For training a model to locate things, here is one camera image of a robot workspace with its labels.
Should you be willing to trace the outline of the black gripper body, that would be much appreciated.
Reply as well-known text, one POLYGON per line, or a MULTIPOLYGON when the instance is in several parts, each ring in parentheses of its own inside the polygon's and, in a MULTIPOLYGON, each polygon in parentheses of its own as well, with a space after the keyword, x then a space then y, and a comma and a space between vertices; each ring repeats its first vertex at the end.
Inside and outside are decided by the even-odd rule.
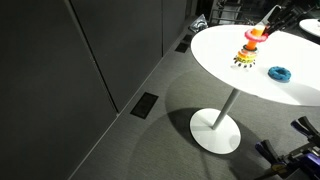
POLYGON ((301 20, 311 18, 311 12, 319 9, 319 0, 282 0, 276 17, 276 25, 290 27, 301 20))

